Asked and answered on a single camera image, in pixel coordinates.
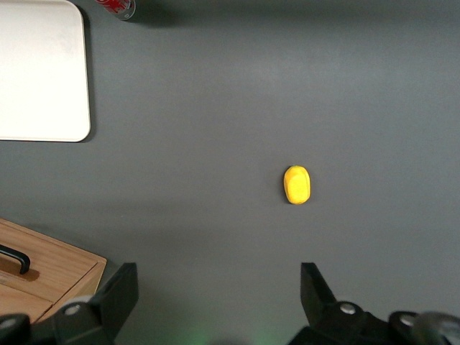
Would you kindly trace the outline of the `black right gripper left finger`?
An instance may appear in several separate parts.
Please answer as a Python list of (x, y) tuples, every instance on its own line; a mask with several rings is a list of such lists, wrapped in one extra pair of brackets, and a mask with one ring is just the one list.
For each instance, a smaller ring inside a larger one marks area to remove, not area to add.
[(52, 317), (56, 344), (113, 344), (139, 299), (137, 265), (124, 263), (88, 300), (74, 300)]

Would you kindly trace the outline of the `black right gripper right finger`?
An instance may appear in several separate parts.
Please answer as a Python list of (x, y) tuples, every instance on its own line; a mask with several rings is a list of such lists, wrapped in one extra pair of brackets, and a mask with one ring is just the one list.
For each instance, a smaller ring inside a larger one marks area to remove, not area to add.
[(300, 300), (308, 321), (291, 344), (391, 344), (387, 323), (335, 298), (312, 262), (300, 266)]

